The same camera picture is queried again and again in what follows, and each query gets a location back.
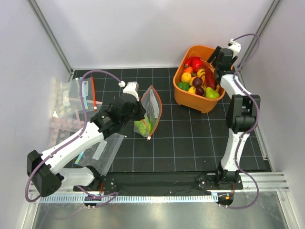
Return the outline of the red chili pepper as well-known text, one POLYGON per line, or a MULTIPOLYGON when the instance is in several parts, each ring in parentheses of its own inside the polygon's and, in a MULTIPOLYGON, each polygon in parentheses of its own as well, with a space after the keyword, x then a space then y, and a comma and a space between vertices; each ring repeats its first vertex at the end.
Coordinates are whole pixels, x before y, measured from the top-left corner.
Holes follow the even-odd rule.
POLYGON ((203 66, 204 70, 205 70, 205 80, 203 85, 206 87, 210 87, 213 90, 216 88, 216 81, 214 78, 214 74, 212 72, 212 70, 207 67, 206 65, 203 66))

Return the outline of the orange zipper clear bag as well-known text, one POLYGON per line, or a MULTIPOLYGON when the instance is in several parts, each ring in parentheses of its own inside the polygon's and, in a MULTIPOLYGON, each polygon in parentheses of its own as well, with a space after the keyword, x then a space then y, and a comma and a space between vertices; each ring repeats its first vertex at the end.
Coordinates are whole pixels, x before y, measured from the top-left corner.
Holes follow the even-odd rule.
POLYGON ((143 94, 141 98, 141 103, 144 109, 146 110, 144 119, 141 121, 144 121, 145 123, 150 122, 152 124, 152 131, 151 132, 147 131, 147 135, 143 137, 145 137, 148 141, 150 141, 152 135, 154 134, 154 132, 158 127, 163 112, 161 98, 158 92, 156 91, 156 89, 152 85, 143 94))

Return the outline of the green apple top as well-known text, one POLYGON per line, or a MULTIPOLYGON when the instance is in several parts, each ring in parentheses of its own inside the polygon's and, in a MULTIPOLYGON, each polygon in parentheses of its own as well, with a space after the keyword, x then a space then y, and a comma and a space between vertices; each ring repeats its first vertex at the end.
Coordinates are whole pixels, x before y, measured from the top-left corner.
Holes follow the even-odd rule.
POLYGON ((147 126, 144 121, 135 121, 134 122, 135 132, 139 133, 142 136, 147 135, 147 126))

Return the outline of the green apple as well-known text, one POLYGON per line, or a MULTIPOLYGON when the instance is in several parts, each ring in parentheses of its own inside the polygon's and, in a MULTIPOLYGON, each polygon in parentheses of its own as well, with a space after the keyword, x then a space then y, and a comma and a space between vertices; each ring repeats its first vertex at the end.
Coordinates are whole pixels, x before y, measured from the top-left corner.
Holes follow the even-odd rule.
POLYGON ((146 126, 146 129, 147 129, 148 132, 152 131, 152 124, 150 122, 146 122, 145 126, 146 126))
POLYGON ((147 135, 147 126, 144 121, 135 121, 134 122, 135 132, 139 133, 142 136, 147 135))

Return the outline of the small orange pumpkin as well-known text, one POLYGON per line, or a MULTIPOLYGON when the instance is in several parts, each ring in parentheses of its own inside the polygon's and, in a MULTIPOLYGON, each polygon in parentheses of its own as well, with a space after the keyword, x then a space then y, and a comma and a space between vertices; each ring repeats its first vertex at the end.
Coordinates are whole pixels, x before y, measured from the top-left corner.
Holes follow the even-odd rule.
POLYGON ((188 66, 186 68, 183 69, 183 73, 193 73, 193 68, 191 66, 188 66))

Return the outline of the green bell pepper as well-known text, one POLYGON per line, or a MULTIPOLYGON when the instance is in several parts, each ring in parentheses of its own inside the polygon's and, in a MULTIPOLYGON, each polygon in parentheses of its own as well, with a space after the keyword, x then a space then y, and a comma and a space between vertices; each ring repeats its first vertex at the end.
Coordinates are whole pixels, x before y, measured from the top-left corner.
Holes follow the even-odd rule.
POLYGON ((186 82, 179 82, 179 83, 177 84, 177 86, 178 86, 180 89, 184 90, 184 91, 188 91, 188 90, 189 90, 189 84, 186 83, 186 82))

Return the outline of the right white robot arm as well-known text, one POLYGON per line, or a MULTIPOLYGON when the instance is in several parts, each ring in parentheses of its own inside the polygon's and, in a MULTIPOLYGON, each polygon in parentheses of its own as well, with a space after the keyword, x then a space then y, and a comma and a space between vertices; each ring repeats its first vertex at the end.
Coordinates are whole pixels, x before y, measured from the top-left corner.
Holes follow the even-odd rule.
POLYGON ((240 83, 233 63, 241 45, 231 44, 227 48, 216 47, 208 59, 215 71, 214 78, 230 97, 226 114, 229 137, 224 156, 215 174, 215 184, 220 189, 238 182, 240 159, 244 145, 258 124, 260 96, 252 95, 240 83))

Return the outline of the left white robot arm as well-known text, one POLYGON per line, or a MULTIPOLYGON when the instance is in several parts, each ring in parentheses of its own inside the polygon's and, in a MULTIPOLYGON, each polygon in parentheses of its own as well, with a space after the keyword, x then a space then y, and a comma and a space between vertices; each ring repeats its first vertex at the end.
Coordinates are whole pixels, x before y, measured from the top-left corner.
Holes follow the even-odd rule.
POLYGON ((106 110, 96 113, 83 128, 58 145, 42 153, 36 150, 28 153, 28 182, 34 184, 40 197, 50 196, 68 183, 96 191, 101 186, 101 176, 93 166, 64 167, 90 146, 120 132, 129 121, 142 120, 145 113, 137 92, 123 93, 106 110))

